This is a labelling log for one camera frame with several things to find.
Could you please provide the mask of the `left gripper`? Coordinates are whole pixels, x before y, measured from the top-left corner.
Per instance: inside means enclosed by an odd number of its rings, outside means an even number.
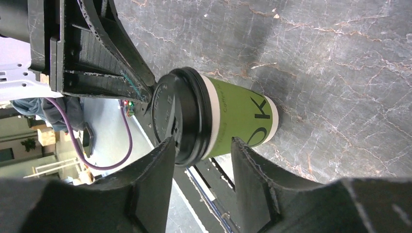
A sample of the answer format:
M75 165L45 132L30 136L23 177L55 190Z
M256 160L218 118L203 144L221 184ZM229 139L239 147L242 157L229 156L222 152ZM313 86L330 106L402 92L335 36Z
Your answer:
M29 0L29 70L47 91L148 103L155 76L112 0Z

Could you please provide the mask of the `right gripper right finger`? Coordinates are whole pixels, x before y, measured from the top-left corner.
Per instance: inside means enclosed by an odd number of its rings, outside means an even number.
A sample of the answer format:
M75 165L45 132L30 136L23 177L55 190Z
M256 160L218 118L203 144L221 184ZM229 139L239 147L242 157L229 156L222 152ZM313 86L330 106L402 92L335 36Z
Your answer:
M231 143L243 233L409 233L411 178L342 178L327 184L270 162L241 139Z

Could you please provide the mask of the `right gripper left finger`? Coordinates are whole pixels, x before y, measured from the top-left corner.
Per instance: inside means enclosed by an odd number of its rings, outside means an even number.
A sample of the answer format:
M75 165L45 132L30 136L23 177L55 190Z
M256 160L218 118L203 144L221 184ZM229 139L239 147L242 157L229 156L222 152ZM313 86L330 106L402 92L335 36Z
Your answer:
M55 179L1 179L3 233L163 233L166 230L175 142L98 179L69 185Z

